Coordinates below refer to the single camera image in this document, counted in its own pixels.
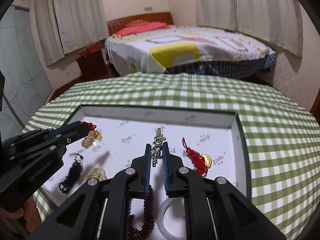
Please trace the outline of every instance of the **blue plaid fabric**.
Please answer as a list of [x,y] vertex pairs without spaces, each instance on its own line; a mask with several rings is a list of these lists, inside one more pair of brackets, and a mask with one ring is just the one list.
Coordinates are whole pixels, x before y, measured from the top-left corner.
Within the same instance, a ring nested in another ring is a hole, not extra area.
[[194,62],[177,67],[168,68],[165,74],[188,73],[197,75],[219,76],[240,79],[251,76],[257,72],[269,72],[275,63],[275,55],[267,55],[262,59],[230,61],[204,61]]

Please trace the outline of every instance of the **white bangle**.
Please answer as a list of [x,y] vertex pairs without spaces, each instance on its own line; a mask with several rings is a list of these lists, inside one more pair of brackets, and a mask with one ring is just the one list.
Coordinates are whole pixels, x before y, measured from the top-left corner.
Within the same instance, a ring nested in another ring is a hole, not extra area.
[[175,201],[175,200],[181,200],[183,197],[178,198],[167,198],[160,206],[157,216],[157,226],[159,228],[159,231],[161,234],[168,240],[186,240],[184,237],[178,237],[170,234],[168,230],[164,226],[164,213],[168,209],[168,207]]

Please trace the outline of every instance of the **red string bracelet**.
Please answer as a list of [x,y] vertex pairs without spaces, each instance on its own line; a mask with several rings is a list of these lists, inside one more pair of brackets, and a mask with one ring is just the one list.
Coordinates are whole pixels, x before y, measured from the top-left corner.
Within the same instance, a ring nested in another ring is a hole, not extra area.
[[86,123],[89,126],[90,131],[94,131],[97,126],[95,124],[92,124],[92,122],[81,122],[81,123]]
[[208,168],[205,166],[204,158],[200,156],[198,152],[188,147],[184,138],[182,138],[182,145],[185,147],[186,153],[189,155],[193,165],[196,167],[196,172],[201,177],[205,177],[207,175]]

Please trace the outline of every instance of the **metal screw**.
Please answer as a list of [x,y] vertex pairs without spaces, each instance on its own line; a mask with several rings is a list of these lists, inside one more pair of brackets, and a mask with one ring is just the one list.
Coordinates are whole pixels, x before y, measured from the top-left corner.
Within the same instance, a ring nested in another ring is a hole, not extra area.
[[88,184],[89,184],[90,186],[94,186],[94,185],[96,185],[97,183],[98,183],[98,180],[97,180],[96,178],[91,178],[91,179],[88,180]]
[[218,182],[219,184],[223,185],[223,184],[226,184],[226,183],[227,183],[227,180],[226,180],[225,177],[218,177],[218,178],[217,178],[217,182]]
[[132,175],[136,172],[136,170],[134,168],[127,168],[125,170],[125,173],[128,174],[128,175]]
[[181,167],[179,168],[179,172],[182,174],[187,174],[189,172],[189,169],[187,167]]

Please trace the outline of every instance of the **green checkered tablecloth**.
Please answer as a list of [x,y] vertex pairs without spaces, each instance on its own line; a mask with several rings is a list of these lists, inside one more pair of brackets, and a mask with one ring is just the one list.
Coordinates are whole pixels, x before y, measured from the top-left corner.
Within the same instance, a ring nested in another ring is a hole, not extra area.
[[[38,110],[25,127],[58,128],[81,105],[170,106],[238,112],[249,152],[252,202],[288,239],[302,231],[319,201],[320,128],[275,89],[203,76],[129,74],[80,83]],[[37,192],[44,219],[51,210]]]

